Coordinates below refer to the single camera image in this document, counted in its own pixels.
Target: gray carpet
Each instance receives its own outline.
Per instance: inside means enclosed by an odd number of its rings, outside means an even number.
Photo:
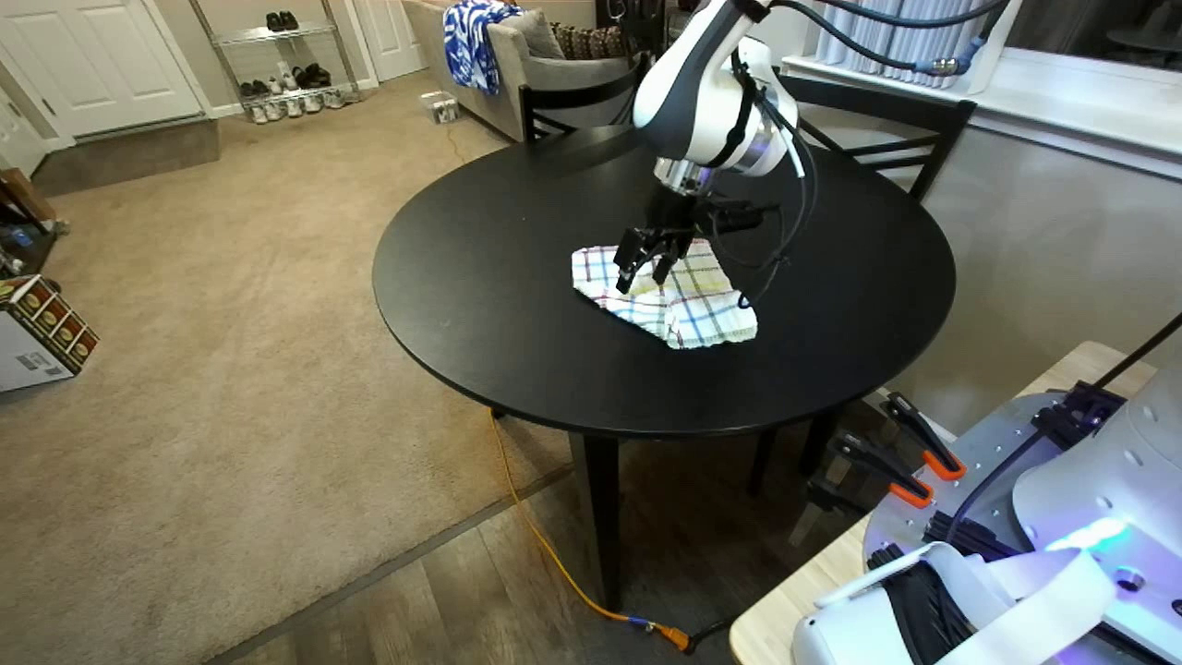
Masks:
[[[218,123],[164,126],[57,153],[35,172],[35,190],[41,196],[108,190],[119,181],[218,164],[218,154]]]
[[[393,214],[502,148],[436,126],[430,86],[223,118],[218,164],[51,196],[44,275],[100,345],[0,394],[4,665],[204,661],[500,504],[500,445],[524,483],[566,470],[560,431],[508,431],[372,307]]]

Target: wire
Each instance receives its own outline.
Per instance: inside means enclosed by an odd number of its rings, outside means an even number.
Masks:
[[[822,5],[844,7],[849,15],[864,15],[871,21],[907,27],[907,31],[941,31],[941,27],[962,27],[962,21],[1005,10],[1005,0],[1003,0],[1003,5],[982,5],[977,10],[963,10],[963,15],[907,18],[907,15],[883,15],[883,10],[871,10],[871,7],[862,7],[862,5],[846,5],[846,0],[822,0]]]
[[[818,158],[812,148],[802,140],[802,133],[793,133],[797,154],[807,172],[797,179],[802,190],[802,206],[793,214],[793,222],[787,227],[779,248],[765,257],[765,282],[760,288],[754,288],[750,301],[765,301],[785,268],[785,261],[792,257],[792,244],[797,239],[797,234],[807,229],[807,222],[812,222],[818,198],[822,198],[822,179],[818,179]]]
[[[846,38],[838,27],[833,27],[823,15],[818,15],[812,7],[807,7],[797,0],[779,0],[779,5],[802,10],[808,21],[818,21],[823,32],[833,32],[835,41],[854,49],[857,55],[876,58],[893,70],[915,70],[915,73],[931,73],[931,78],[962,78],[971,67],[977,49],[982,44],[982,41],[977,41],[956,58],[936,58],[936,62],[892,58],[883,51],[857,44],[854,38]]]
[[[1159,331],[1154,331],[1139,350],[1130,350],[1123,361],[1117,361],[1093,389],[1112,383],[1123,371],[1130,371],[1136,361],[1141,361],[1158,345],[1165,345],[1167,337],[1176,337],[1176,328],[1182,324],[1182,315],[1176,315]]]
[[[638,615],[612,615],[608,605],[599,605],[584,586],[582,580],[566,570],[562,553],[556,550],[556,543],[546,538],[546,533],[540,530],[540,516],[532,514],[532,507],[524,504],[520,488],[518,488],[518,473],[515,473],[515,461],[511,461],[511,447],[502,441],[502,470],[508,470],[508,488],[511,488],[511,498],[515,507],[524,514],[524,523],[532,533],[532,538],[540,543],[540,550],[546,553],[546,563],[560,570],[560,578],[566,580],[566,586],[584,602],[590,605],[590,615],[612,619],[612,624],[627,624],[627,627],[638,627],[638,632],[654,632],[660,637],[668,648],[675,648],[681,654],[689,654],[695,643],[689,632],[673,627],[673,624],[660,624],[660,619],[651,619],[651,618],[638,618]]]
[[[962,533],[962,521],[963,521],[963,514],[971,510],[971,504],[979,504],[979,495],[982,495],[992,483],[999,483],[999,478],[1003,478],[1013,461],[1020,461],[1040,441],[1042,441],[1042,431],[1035,430],[1020,447],[1013,447],[1013,452],[1003,457],[1003,467],[993,467],[993,470],[963,495],[963,504],[962,504],[956,514],[949,516],[946,543],[956,547],[956,533]]]

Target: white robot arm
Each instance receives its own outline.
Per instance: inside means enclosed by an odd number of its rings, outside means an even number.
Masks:
[[[699,196],[713,169],[765,179],[792,154],[807,172],[793,154],[797,106],[773,70],[773,51],[747,41],[765,15],[770,5],[758,0],[711,0],[638,81],[633,126],[659,153],[659,190],[646,222],[621,239],[621,293],[642,261],[659,261],[660,284],[684,257],[702,234],[711,204]]]
[[[773,172],[793,154],[797,106],[770,49],[743,41],[765,5],[711,0],[642,78],[633,126],[660,158]]]

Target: checkered cloth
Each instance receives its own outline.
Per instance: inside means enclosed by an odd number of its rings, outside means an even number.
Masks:
[[[747,345],[758,337],[758,317],[740,307],[743,294],[722,268],[711,239],[673,261],[667,284],[654,282],[654,261],[635,268],[633,293],[619,293],[619,244],[594,244],[568,254],[574,288],[604,312],[660,337],[673,350]]]

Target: white device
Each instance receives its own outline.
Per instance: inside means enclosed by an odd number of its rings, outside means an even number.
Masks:
[[[899,590],[913,586],[910,578],[920,570],[939,580],[941,597]],[[949,543],[923,543],[823,596],[797,624],[792,661],[1042,665],[1096,627],[1112,596],[1104,570],[1086,550],[1040,550],[988,565]]]
[[[1040,550],[1090,550],[1118,586],[1104,624],[1182,661],[1182,367],[1027,470],[1013,514]]]

